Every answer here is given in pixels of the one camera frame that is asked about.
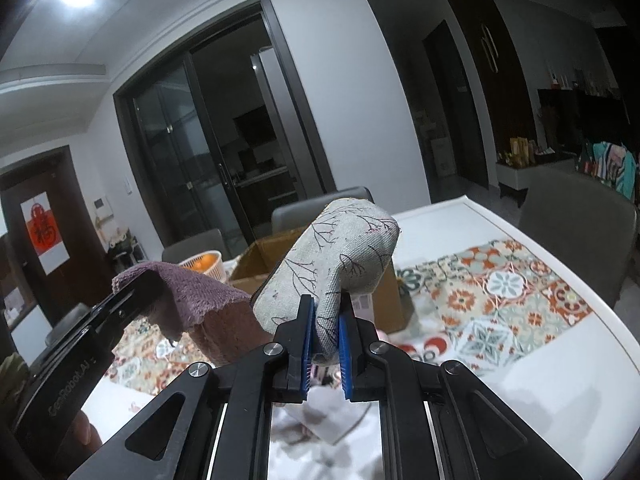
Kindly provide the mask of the left hand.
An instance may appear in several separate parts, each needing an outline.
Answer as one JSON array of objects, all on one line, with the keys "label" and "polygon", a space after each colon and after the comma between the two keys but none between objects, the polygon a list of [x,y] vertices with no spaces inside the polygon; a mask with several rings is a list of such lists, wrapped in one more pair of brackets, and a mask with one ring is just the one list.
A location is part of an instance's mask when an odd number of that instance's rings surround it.
[{"label": "left hand", "polygon": [[68,454],[77,463],[86,460],[102,446],[98,430],[83,411],[75,416],[66,437],[66,445]]}]

